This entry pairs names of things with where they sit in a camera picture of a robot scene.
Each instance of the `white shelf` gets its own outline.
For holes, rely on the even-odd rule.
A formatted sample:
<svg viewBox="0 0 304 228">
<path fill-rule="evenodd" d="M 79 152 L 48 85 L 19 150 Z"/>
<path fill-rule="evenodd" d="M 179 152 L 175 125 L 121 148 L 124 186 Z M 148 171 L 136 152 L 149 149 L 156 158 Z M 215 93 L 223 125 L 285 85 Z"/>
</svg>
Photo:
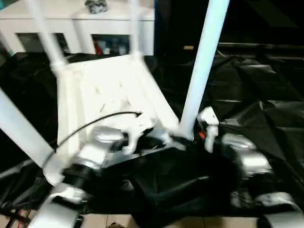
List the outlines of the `white shelf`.
<svg viewBox="0 0 304 228">
<path fill-rule="evenodd" d="M 40 0 L 46 19 L 129 20 L 128 0 L 109 0 L 109 11 L 90 14 L 85 0 Z M 24 0 L 0 10 L 0 19 L 31 19 Z M 153 0 L 141 0 L 140 20 L 154 21 Z"/>
</svg>

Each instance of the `black tarp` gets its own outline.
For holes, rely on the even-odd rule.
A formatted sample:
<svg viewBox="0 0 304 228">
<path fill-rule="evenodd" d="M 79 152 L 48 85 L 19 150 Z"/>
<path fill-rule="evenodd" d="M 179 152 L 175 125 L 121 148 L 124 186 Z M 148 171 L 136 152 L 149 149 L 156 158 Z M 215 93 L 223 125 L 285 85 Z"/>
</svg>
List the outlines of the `black tarp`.
<svg viewBox="0 0 304 228">
<path fill-rule="evenodd" d="M 70 62 L 97 59 L 68 56 Z M 180 118 L 193 62 L 166 64 L 145 61 L 169 104 Z M 269 159 L 282 189 L 304 209 L 304 61 L 217 58 L 201 108 L 212 106 L 220 132 L 241 133 Z M 45 54 L 18 53 L 0 68 L 0 87 L 39 133 L 53 146 L 57 137 L 56 80 Z M 0 166 L 0 207 L 36 209 L 50 190 L 35 164 L 3 132 Z M 153 227 L 186 215 L 256 216 L 259 211 L 230 204 L 233 174 L 219 158 L 203 151 L 198 140 L 187 152 L 169 150 L 110 168 L 96 181 L 94 198 L 84 213 L 132 214 Z M 122 190 L 117 180 L 129 181 Z"/>
</svg>

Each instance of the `white pole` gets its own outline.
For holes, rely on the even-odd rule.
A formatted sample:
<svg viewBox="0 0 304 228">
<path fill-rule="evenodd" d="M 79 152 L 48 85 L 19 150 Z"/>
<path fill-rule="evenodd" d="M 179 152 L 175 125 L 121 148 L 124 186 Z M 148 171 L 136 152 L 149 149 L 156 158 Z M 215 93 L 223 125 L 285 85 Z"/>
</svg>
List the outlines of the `white pole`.
<svg viewBox="0 0 304 228">
<path fill-rule="evenodd" d="M 55 40 L 55 37 L 48 30 L 48 25 L 46 24 L 44 17 L 41 13 L 41 9 L 36 0 L 26 0 L 28 10 L 35 19 L 36 25 L 39 29 L 39 37 L 42 41 L 44 50 L 50 60 L 50 65 L 52 69 L 63 68 L 67 63 L 63 57 L 60 47 Z"/>
<path fill-rule="evenodd" d="M 40 167 L 53 151 L 1 88 L 0 128 Z M 60 159 L 55 156 L 48 162 L 44 175 L 51 184 L 57 183 L 61 179 L 60 168 L 62 166 Z"/>
<path fill-rule="evenodd" d="M 181 135 L 191 140 L 193 139 L 193 126 L 199 112 L 228 5 L 229 0 L 209 0 L 199 49 L 180 121 Z"/>
<path fill-rule="evenodd" d="M 140 56 L 139 49 L 139 6 L 138 0 L 129 0 L 130 5 L 130 26 L 131 26 L 131 34 L 130 34 L 130 45 L 131 45 L 131 54 L 133 57 L 137 58 Z"/>
</svg>

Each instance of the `black cable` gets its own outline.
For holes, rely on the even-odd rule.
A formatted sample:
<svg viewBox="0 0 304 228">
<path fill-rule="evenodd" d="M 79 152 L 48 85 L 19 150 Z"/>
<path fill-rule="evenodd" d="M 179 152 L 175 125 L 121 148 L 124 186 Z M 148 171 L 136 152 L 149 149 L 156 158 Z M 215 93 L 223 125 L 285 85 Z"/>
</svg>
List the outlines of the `black cable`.
<svg viewBox="0 0 304 228">
<path fill-rule="evenodd" d="M 104 119 L 107 119 L 107 118 L 110 118 L 112 116 L 116 116 L 116 115 L 123 115 L 123 114 L 135 114 L 136 117 L 140 116 L 142 113 L 138 113 L 138 112 L 117 112 L 117 113 L 112 113 L 112 114 L 109 114 L 109 115 L 105 115 L 105 116 L 102 116 L 102 117 L 99 117 L 97 118 L 96 120 L 93 120 L 85 125 L 83 125 L 82 127 L 76 129 L 75 131 L 73 131 L 70 135 L 68 135 L 64 140 L 62 140 L 59 145 L 57 147 L 55 147 L 55 149 L 50 153 L 50 155 L 46 158 L 46 160 L 44 161 L 43 165 L 42 165 L 42 170 L 45 168 L 45 166 L 47 165 L 47 162 L 51 159 L 51 157 L 53 156 L 53 154 L 55 153 L 55 151 L 60 147 L 62 146 L 69 138 L 71 138 L 74 134 L 76 134 L 77 132 L 81 131 L 82 129 L 98 122 L 98 121 L 101 121 L 101 120 L 104 120 Z"/>
</svg>

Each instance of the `tiled floor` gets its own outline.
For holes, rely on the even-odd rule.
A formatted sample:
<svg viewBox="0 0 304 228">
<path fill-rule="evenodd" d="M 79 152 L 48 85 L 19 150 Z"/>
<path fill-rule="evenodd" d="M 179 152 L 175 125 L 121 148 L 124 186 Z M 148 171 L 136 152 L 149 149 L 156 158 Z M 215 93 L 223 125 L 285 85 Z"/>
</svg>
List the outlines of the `tiled floor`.
<svg viewBox="0 0 304 228">
<path fill-rule="evenodd" d="M 0 228 L 5 228 L 8 219 L 0 217 Z M 86 215 L 82 228 L 105 228 L 112 223 L 126 228 L 139 228 L 130 215 Z M 186 217 L 166 228 L 256 228 L 254 218 L 199 218 Z"/>
</svg>

